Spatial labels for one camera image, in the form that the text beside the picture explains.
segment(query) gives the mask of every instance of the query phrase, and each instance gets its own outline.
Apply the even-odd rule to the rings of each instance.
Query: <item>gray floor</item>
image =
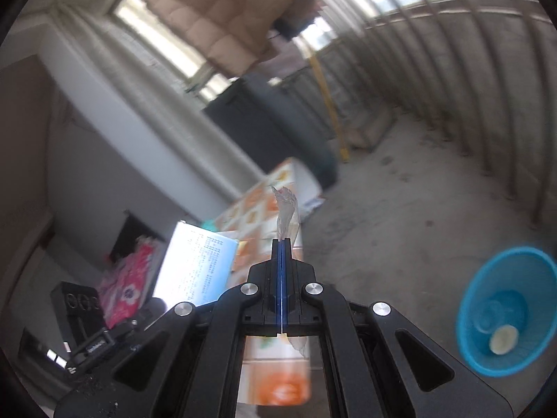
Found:
[[[401,117],[372,154],[354,153],[327,202],[304,224],[305,261],[319,281],[361,304],[384,300],[459,357],[455,319],[464,289],[491,256],[517,245],[550,251],[522,204],[503,197],[475,157]],[[557,343],[514,376],[485,379],[517,415],[557,363]],[[310,407],[281,416],[328,416],[322,383]],[[278,416],[279,411],[262,416]]]

